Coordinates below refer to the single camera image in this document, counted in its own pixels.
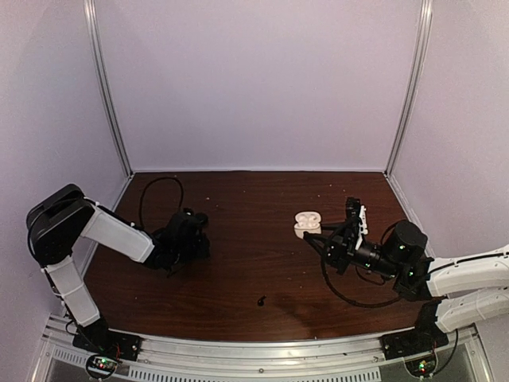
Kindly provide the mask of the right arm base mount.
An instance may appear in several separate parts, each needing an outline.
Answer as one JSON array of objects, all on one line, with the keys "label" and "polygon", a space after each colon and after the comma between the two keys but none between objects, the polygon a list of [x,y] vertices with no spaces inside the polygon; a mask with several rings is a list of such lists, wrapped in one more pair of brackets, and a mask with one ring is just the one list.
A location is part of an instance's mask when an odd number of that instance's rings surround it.
[{"label": "right arm base mount", "polygon": [[448,335],[439,329],[409,329],[390,333],[380,338],[386,360],[409,357],[419,353],[431,352],[449,343]]}]

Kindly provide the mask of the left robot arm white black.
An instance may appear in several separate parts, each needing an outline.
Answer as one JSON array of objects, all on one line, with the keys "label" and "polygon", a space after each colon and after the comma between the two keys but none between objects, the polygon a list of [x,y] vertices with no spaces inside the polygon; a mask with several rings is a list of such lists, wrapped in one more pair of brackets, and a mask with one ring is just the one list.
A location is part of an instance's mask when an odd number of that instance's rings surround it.
[{"label": "left robot arm white black", "polygon": [[28,212],[27,246],[75,323],[85,328],[84,341],[107,353],[115,338],[98,323],[102,314],[73,258],[76,245],[87,240],[149,269],[172,271],[209,257],[207,225],[206,214],[179,209],[165,227],[149,233],[86,197],[78,185],[67,184]]}]

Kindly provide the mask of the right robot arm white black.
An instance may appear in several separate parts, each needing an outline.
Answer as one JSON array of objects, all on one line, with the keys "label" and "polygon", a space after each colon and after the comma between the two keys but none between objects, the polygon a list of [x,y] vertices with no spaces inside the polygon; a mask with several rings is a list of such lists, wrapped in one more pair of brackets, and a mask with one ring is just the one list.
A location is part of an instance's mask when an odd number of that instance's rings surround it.
[{"label": "right robot arm white black", "polygon": [[[347,304],[379,309],[402,300],[423,303],[419,318],[408,333],[408,345],[426,350],[438,331],[451,333],[473,323],[508,312],[508,248],[456,258],[425,255],[426,235],[408,220],[390,225],[379,243],[365,241],[360,219],[350,217],[322,227],[318,222],[296,222],[295,235],[319,255],[321,274],[329,290]],[[343,274],[360,267],[391,282],[396,297],[383,302],[359,302],[339,292],[328,276],[332,267]]]}]

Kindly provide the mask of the white earbud charging case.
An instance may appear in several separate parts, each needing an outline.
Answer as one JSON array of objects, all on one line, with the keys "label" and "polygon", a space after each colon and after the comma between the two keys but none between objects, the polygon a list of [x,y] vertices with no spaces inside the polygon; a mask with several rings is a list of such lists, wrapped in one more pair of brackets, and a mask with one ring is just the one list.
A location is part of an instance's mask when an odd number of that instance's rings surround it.
[{"label": "white earbud charging case", "polygon": [[304,234],[321,234],[321,215],[314,211],[299,212],[295,215],[294,233],[297,238],[303,239]]}]

